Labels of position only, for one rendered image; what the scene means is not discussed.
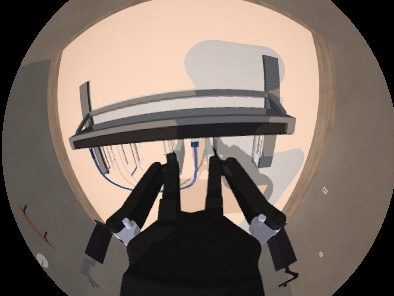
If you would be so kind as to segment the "patch cord plug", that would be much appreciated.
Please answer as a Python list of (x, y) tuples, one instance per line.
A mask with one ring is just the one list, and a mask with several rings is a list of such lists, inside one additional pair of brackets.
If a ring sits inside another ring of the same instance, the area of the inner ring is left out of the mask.
[(191, 147), (199, 147), (199, 140), (197, 139), (191, 139)]

